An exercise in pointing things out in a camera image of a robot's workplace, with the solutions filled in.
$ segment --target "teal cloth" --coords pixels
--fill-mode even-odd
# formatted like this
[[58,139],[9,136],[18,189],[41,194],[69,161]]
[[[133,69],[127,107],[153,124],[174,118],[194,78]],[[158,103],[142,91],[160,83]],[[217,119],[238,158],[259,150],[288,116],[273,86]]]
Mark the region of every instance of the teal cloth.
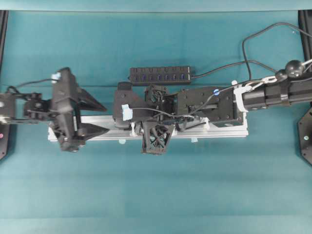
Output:
[[[129,67],[190,65],[199,74],[242,60],[242,39],[277,21],[297,24],[297,12],[10,12],[1,88],[69,66],[111,109]],[[303,60],[300,35],[288,27],[249,41],[247,51],[275,69]],[[254,78],[271,74],[252,70]],[[240,66],[191,87],[247,78]],[[45,98],[50,90],[21,89]],[[61,153],[45,124],[19,125],[0,162],[0,233],[311,233],[312,166],[300,156],[295,125],[308,108],[250,112],[248,137],[172,139],[162,156],[140,154],[139,140]]]
[[234,12],[311,9],[310,0],[0,0],[0,9],[79,12]]

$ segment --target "wire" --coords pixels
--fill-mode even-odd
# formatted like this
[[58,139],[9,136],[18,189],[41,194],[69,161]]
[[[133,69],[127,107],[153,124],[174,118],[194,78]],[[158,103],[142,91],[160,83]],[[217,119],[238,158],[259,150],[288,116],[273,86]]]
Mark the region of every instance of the wire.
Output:
[[307,76],[307,78],[305,78],[305,79],[294,79],[294,80],[291,80],[291,83],[305,82],[308,80],[312,80],[312,72],[305,73],[304,76]]
[[245,51],[245,42],[249,39],[252,39],[252,38],[255,38],[261,34],[263,34],[264,32],[270,30],[271,28],[275,27],[275,26],[279,26],[279,25],[286,25],[286,26],[289,26],[289,27],[292,27],[294,29],[296,29],[297,31],[299,31],[300,33],[304,34],[305,36],[308,36],[308,37],[311,37],[312,38],[312,35],[309,34],[309,33],[306,33],[305,31],[303,31],[302,29],[298,28],[297,26],[291,24],[291,23],[284,23],[284,22],[279,22],[279,23],[274,23],[274,24],[271,24],[270,26],[246,37],[243,42],[242,42],[242,50],[243,50],[243,55],[244,55],[244,60],[245,60],[245,63],[246,63],[246,66],[247,66],[247,69],[248,69],[248,74],[249,74],[249,80],[252,79],[252,72],[250,70],[250,66],[249,66],[249,62],[247,60],[247,56],[246,56],[246,51]]
[[[232,89],[232,88],[234,88],[234,87],[236,87],[236,86],[238,86],[238,85],[243,85],[243,84],[245,84],[246,82],[247,82],[247,81],[244,81],[244,82],[241,82],[241,83],[238,83],[238,84],[235,84],[235,85],[231,85],[231,86],[229,86],[229,87],[226,87],[226,88],[224,88],[224,89],[221,89],[221,90],[218,91],[218,92],[219,92],[219,94],[220,94],[220,93],[222,93],[222,92],[224,92],[224,91],[227,91],[227,90],[229,90],[229,89]],[[211,98],[212,98],[213,96],[215,96],[215,94],[211,94],[211,95],[207,98],[207,100],[205,101],[204,104],[202,104],[200,107],[196,108],[195,110],[189,112],[187,115],[192,115],[192,114],[194,114],[195,112],[197,112],[197,111],[201,110],[202,108],[204,108],[204,107],[208,104],[208,102],[211,100]],[[170,114],[170,113],[167,113],[167,112],[158,110],[158,109],[153,109],[153,108],[148,108],[148,107],[133,107],[133,108],[131,108],[131,109],[133,109],[133,110],[149,110],[149,111],[156,111],[156,112],[162,113],[162,114],[164,114],[164,115],[167,115],[167,116],[170,116],[170,117],[173,117],[173,118],[186,116],[186,115],[173,115],[173,114]]]
[[25,82],[25,83],[22,83],[22,84],[19,84],[17,86],[9,86],[7,87],[6,91],[7,92],[10,92],[10,89],[13,89],[15,91],[15,93],[20,93],[17,89],[20,88],[20,87],[23,87],[25,85],[29,85],[29,84],[36,84],[36,83],[41,83],[41,82],[45,82],[45,81],[58,81],[58,79],[40,79],[40,80],[35,80],[35,81],[30,81],[30,82]]
[[[257,65],[259,65],[259,66],[261,66],[261,67],[264,67],[265,69],[268,69],[269,71],[272,71],[272,72],[274,72],[274,73],[277,72],[277,70],[275,70],[275,69],[273,69],[273,68],[271,68],[271,67],[269,67],[269,66],[267,66],[267,65],[265,65],[265,64],[263,64],[263,63],[261,63],[261,62],[258,62],[258,61],[256,61],[256,60],[248,60],[248,62],[257,64]],[[220,71],[220,70],[222,70],[222,69],[225,69],[225,68],[228,68],[228,67],[237,66],[237,65],[242,65],[242,64],[244,64],[244,63],[246,63],[246,61],[230,63],[230,64],[227,64],[227,65],[224,65],[224,66],[221,66],[221,67],[217,67],[217,68],[215,68],[215,69],[213,69],[213,70],[211,70],[211,71],[205,72],[205,73],[203,73],[203,74],[201,74],[201,75],[192,76],[191,79],[196,79],[196,78],[205,77],[205,76],[208,76],[208,75],[210,75],[210,74],[212,74],[212,73],[214,73],[214,72]]]
[[307,66],[307,68],[303,71],[303,73],[306,73],[310,67],[312,67],[312,63],[309,66]]
[[37,83],[41,83],[41,82],[45,82],[45,81],[58,81],[58,79],[49,78],[49,79],[40,79],[40,80],[25,82],[25,83],[17,85],[16,88],[20,88],[22,86],[29,85],[29,84],[37,84]]

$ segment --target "black plate with holes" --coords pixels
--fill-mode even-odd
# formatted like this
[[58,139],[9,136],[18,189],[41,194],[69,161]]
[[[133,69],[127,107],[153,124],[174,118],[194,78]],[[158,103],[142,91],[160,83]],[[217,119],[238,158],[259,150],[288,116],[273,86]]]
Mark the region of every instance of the black plate with holes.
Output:
[[298,122],[301,155],[312,164],[312,108]]
[[10,134],[10,125],[0,124],[0,159],[6,156],[8,149],[9,134]]

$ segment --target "bolt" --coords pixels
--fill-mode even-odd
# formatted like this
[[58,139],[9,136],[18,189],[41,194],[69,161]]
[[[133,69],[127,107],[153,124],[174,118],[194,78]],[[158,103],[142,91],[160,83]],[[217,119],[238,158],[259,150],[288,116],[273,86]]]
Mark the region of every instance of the bolt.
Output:
[[42,106],[42,104],[41,104],[40,102],[37,102],[37,103],[35,104],[35,106],[36,106],[37,108],[40,108],[40,107]]

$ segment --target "black ball knob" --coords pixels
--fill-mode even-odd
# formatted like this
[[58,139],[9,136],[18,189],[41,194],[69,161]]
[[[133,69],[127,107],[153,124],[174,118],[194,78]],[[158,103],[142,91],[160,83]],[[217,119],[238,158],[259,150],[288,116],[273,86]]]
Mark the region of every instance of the black ball knob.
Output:
[[286,74],[285,69],[281,69],[278,72],[275,73],[275,78],[278,82],[284,81],[288,78],[288,75]]
[[302,62],[298,60],[292,60],[287,63],[285,70],[288,77],[299,78],[304,71],[304,66],[302,65]]

